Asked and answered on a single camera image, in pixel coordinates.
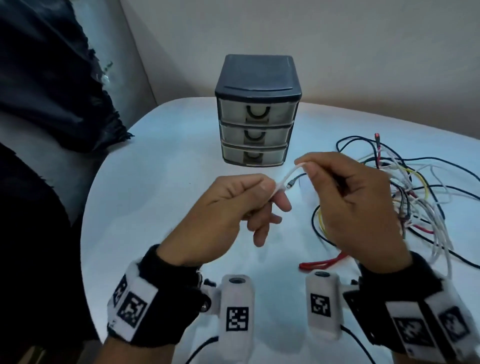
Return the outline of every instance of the person's left hand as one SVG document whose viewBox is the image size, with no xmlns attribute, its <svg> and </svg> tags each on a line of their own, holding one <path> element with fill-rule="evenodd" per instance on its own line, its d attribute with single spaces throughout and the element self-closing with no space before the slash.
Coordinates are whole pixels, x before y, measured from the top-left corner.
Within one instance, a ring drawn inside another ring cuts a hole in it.
<svg viewBox="0 0 480 364">
<path fill-rule="evenodd" d="M 263 246 L 270 223 L 279 224 L 272 213 L 272 202 L 290 211 L 285 192 L 275 190 L 275 181 L 264 174 L 218 177 L 193 205 L 187 216 L 160 244 L 157 254 L 176 266 L 200 266 L 225 254 L 247 220 L 253 242 Z"/>
</svg>

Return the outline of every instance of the dark blue lid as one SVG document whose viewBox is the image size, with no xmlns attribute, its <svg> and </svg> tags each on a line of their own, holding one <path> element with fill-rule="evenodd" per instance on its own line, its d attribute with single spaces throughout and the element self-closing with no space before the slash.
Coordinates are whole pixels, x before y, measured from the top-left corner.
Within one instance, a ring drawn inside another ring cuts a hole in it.
<svg viewBox="0 0 480 364">
<path fill-rule="evenodd" d="M 299 101 L 301 88 L 291 56 L 228 54 L 215 96 L 248 103 Z"/>
</svg>

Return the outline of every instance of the white table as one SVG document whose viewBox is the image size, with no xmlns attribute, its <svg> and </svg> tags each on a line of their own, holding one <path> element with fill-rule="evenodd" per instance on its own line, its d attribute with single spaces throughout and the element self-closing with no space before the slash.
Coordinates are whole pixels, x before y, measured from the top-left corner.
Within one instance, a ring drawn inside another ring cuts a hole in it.
<svg viewBox="0 0 480 364">
<path fill-rule="evenodd" d="M 407 121 L 301 103 L 282 167 L 253 169 L 227 164 L 220 151 L 214 98 L 184 98 L 163 104 L 130 130 L 135 137 L 115 148 L 98 172 L 85 209 L 81 259 L 85 293 L 93 322 L 102 340 L 107 324 L 107 301 L 127 265 L 159 243 L 182 219 L 197 198 L 220 175 L 265 173 L 279 180 L 293 160 L 310 151 L 331 151 L 348 135 L 382 141 L 405 158 L 437 156 L 459 163 L 480 174 L 480 141 Z M 366 143 L 346 150 L 352 157 L 369 153 Z M 439 174 L 445 183 L 480 194 L 480 183 L 461 171 L 448 168 Z M 308 186 L 308 180 L 300 179 Z M 223 275 L 249 275 L 256 288 L 255 343 L 250 363 L 368 363 L 361 348 L 347 335 L 338 342 L 314 342 L 306 326 L 305 274 L 298 263 L 336 255 L 320 243 L 310 226 L 315 201 L 295 185 L 288 196 L 293 209 L 281 213 L 284 221 L 273 226 L 263 248 L 252 243 L 246 226 L 231 250 L 205 265 L 203 275 L 220 282 Z M 456 251 L 480 263 L 480 203 L 454 196 L 445 206 L 447 225 Z M 408 239 L 412 249 L 428 256 L 426 244 Z M 435 265 L 446 272 L 444 258 Z M 359 271 L 351 259 L 332 268 L 345 282 Z M 454 282 L 480 323 L 480 271 L 454 261 Z M 377 363 L 391 362 L 390 354 L 371 346 L 350 312 L 345 326 L 365 343 Z M 184 363 L 190 353 L 216 334 L 216 318 L 200 316 L 187 329 L 174 362 Z M 197 363 L 222 363 L 216 344 L 205 348 Z"/>
</svg>

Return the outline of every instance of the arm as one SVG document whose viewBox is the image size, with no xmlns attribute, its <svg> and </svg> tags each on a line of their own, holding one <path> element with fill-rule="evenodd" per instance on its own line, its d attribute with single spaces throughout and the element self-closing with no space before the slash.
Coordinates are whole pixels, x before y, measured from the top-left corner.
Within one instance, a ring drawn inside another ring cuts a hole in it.
<svg viewBox="0 0 480 364">
<path fill-rule="evenodd" d="M 330 240 L 378 277 L 412 264 L 400 236 L 386 173 L 340 153 L 309 153 L 295 161 L 302 162 L 306 162 L 304 169 L 320 197 Z M 341 191 L 333 176 L 345 180 Z M 392 356 L 396 364 L 425 363 L 401 353 Z"/>
<path fill-rule="evenodd" d="M 262 246 L 270 223 L 282 220 L 272 213 L 269 202 L 275 186 L 275 181 L 262 174 L 217 178 L 160 244 L 157 255 L 173 266 L 198 267 L 211 262 L 232 246 L 241 220 L 248 221 L 254 244 Z M 283 211 L 291 209 L 283 192 L 272 201 Z M 174 351 L 174 345 L 140 348 L 109 337 L 95 364 L 170 364 Z"/>
</svg>

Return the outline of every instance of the tangled cable pile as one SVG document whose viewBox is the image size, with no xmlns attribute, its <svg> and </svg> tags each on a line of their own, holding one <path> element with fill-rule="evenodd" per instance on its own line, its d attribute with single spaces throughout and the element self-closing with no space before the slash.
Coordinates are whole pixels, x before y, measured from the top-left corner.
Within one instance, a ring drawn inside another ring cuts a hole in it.
<svg viewBox="0 0 480 364">
<path fill-rule="evenodd" d="M 406 231 L 409 231 L 424 241 L 432 244 L 432 254 L 429 259 L 430 264 L 433 264 L 442 254 L 444 254 L 447 263 L 447 276 L 449 278 L 452 276 L 451 255 L 455 256 L 471 267 L 480 269 L 479 265 L 468 261 L 453 251 L 454 247 L 448 234 L 448 229 L 445 224 L 445 213 L 442 209 L 442 204 L 450 203 L 452 201 L 452 196 L 458 194 L 452 192 L 452 190 L 461 192 L 459 195 L 467 195 L 479 201 L 480 197 L 458 187 L 445 185 L 435 174 L 435 168 L 441 168 L 439 166 L 433 165 L 432 163 L 411 163 L 410 165 L 407 165 L 406 162 L 437 160 L 469 173 L 479 182 L 480 178 L 468 169 L 445 159 L 437 157 L 402 158 L 392 148 L 380 142 L 379 134 L 375 134 L 375 139 L 368 139 L 357 135 L 348 136 L 340 139 L 336 143 L 336 149 L 338 152 L 342 152 L 348 145 L 356 141 L 367 142 L 372 147 L 372 153 L 358 159 L 358 161 L 365 165 L 374 163 L 372 167 L 381 169 L 390 175 L 392 203 L 398 215 L 403 238 L 405 239 L 406 237 Z M 424 169 L 430 170 L 432 176 L 436 179 L 438 184 L 429 184 L 427 182 L 421 173 L 421 170 Z M 297 176 L 295 179 L 291 180 L 287 184 L 288 188 L 292 187 L 300 176 Z M 416 181 L 420 182 L 421 186 L 415 186 Z M 436 188 L 442 188 L 444 190 L 444 193 L 448 196 L 447 201 L 440 202 L 438 200 L 434 191 Z M 320 230 L 322 231 L 321 233 L 315 226 L 315 220 L 317 217 Z M 314 210 L 311 223 L 313 230 L 319 238 L 335 246 L 335 244 L 326 237 L 320 206 Z M 340 254 L 334 259 L 320 262 L 301 263 L 299 268 L 303 270 L 327 269 L 345 257 L 347 257 L 347 255 L 340 252 Z"/>
</svg>

